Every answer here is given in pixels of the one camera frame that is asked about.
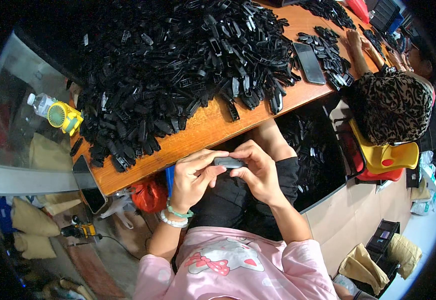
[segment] green bracelet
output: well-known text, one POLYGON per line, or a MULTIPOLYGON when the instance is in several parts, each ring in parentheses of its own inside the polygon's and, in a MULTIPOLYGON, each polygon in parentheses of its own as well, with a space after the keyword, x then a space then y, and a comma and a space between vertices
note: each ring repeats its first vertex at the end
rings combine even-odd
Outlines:
POLYGON ((194 213, 191 210, 188 210, 188 213, 177 213, 173 210, 173 207, 171 207, 171 205, 169 205, 169 200, 166 202, 166 207, 168 209, 168 212, 174 214, 177 217, 180 218, 190 218, 194 215, 194 213))

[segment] plastic water bottle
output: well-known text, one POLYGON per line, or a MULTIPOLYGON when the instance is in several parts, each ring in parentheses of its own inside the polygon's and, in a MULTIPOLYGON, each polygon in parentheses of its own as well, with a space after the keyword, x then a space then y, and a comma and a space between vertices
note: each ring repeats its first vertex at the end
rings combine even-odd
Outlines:
POLYGON ((41 93, 39 95, 35 95, 34 93, 31 93, 28 96, 28 104, 33 107, 35 110, 35 113, 38 116, 48 118, 48 110, 53 105, 53 103, 57 102, 58 100, 55 98, 52 98, 45 93, 41 93))
POLYGON ((370 20, 373 19, 374 16, 375 16, 374 10, 368 12, 368 17, 370 18, 370 20))

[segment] red bow print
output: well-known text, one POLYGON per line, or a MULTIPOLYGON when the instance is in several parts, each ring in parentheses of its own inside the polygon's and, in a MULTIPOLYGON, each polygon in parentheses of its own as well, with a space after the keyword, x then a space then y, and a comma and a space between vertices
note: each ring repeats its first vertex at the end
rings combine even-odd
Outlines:
POLYGON ((227 266, 228 261, 226 259, 221 261, 211 261, 209 258, 206 258, 206 256, 201 256, 199 252, 196 252, 193 254, 190 258, 188 258, 188 261, 185 262, 185 267, 196 264, 197 267, 202 267, 204 265, 207 265, 210 269, 215 271, 216 273, 227 276, 228 272, 230 271, 230 268, 227 266))

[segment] yellow fan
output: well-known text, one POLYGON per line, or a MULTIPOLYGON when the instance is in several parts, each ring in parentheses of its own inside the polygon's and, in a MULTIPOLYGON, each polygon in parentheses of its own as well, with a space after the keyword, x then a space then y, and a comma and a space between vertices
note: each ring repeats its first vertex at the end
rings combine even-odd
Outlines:
POLYGON ((64 102, 58 101, 51 105, 48 110, 48 122, 53 127, 61 128, 64 134, 70 134, 71 136, 80 130, 83 117, 81 112, 64 102))

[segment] bottle cap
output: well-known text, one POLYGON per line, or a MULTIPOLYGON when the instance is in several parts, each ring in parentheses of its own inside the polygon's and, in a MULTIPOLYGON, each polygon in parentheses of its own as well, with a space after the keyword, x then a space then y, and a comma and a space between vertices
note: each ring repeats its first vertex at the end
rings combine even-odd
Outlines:
POLYGON ((29 104, 29 105, 33 105, 33 103, 35 102, 35 98, 36 98, 36 95, 35 95, 34 93, 31 93, 31 94, 28 96, 28 104, 29 104))

